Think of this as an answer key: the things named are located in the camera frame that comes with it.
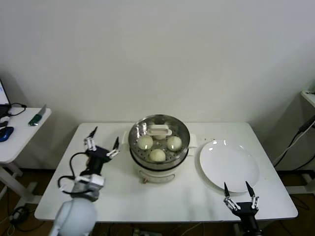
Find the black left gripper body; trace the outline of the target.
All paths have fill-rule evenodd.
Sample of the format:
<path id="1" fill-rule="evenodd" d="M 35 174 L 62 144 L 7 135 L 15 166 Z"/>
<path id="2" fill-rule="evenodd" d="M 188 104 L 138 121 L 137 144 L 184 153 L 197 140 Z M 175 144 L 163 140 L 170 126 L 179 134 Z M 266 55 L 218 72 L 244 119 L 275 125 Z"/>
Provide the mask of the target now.
<path id="1" fill-rule="evenodd" d="M 111 161 L 111 158 L 107 156 L 110 151 L 102 147 L 96 146 L 96 150 L 87 150 L 86 155 L 88 157 L 88 163 L 86 172 L 88 175 L 96 174 L 101 175 L 102 167 L 105 163 Z"/>

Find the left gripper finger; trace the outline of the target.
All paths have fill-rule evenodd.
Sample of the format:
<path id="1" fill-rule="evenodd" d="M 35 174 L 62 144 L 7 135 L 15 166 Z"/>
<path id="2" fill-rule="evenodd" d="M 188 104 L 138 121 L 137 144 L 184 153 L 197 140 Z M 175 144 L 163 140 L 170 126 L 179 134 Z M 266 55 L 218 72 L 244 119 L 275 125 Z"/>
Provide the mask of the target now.
<path id="1" fill-rule="evenodd" d="M 84 139 L 84 147 L 86 150 L 96 150 L 96 145 L 94 141 L 94 136 L 97 131 L 97 126 L 95 129 Z"/>
<path id="2" fill-rule="evenodd" d="M 113 149 L 112 149 L 110 152 L 108 152 L 108 153 L 106 154 L 106 156 L 107 156 L 108 158 L 113 158 L 113 157 L 115 157 L 115 156 L 119 153 L 119 145 L 120 145 L 119 137 L 117 137 L 116 140 L 115 140 Z"/>

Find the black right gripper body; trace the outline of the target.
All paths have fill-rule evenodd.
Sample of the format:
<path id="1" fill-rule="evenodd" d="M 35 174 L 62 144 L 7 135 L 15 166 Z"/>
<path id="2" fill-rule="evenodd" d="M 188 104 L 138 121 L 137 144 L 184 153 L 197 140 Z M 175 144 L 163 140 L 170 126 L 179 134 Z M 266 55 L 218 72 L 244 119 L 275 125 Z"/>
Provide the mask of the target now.
<path id="1" fill-rule="evenodd" d="M 242 227 L 246 233 L 257 233 L 258 223 L 255 215 L 258 212 L 256 208 L 252 208 L 251 202 L 237 203 L 240 209 L 232 210 L 232 213 L 241 219 Z"/>

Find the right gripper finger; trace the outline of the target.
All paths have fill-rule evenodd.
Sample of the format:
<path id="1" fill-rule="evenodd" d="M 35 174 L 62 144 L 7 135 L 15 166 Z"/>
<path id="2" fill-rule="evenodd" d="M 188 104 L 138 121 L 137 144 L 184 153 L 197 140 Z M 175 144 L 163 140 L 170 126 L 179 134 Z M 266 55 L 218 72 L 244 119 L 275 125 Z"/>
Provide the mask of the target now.
<path id="1" fill-rule="evenodd" d="M 249 195 L 252 198 L 252 209 L 258 210 L 259 197 L 255 194 L 253 188 L 250 186 L 250 184 L 247 181 L 246 181 L 246 186 L 247 186 Z"/>
<path id="2" fill-rule="evenodd" d="M 231 211 L 239 211 L 240 210 L 240 206 L 232 200 L 225 182 L 224 182 L 224 196 L 225 196 L 225 198 L 224 198 L 223 202 L 226 204 L 226 206 Z"/>

